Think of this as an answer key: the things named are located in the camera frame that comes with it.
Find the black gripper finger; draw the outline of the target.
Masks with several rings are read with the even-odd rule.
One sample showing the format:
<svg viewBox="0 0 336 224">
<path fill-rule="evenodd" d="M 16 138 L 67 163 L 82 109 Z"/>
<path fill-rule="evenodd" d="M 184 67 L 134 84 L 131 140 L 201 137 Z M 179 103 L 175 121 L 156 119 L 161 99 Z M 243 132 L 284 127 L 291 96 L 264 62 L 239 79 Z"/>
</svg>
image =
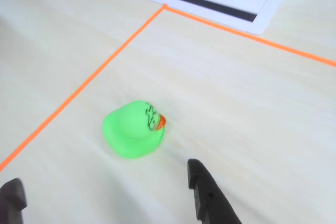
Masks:
<svg viewBox="0 0 336 224">
<path fill-rule="evenodd" d="M 19 178 L 1 187 L 1 224 L 23 224 L 22 210 L 27 207 L 24 185 Z"/>
<path fill-rule="evenodd" d="M 204 164 L 187 161 L 188 187 L 194 192 L 197 220 L 202 223 L 241 224 L 231 204 Z"/>
</svg>

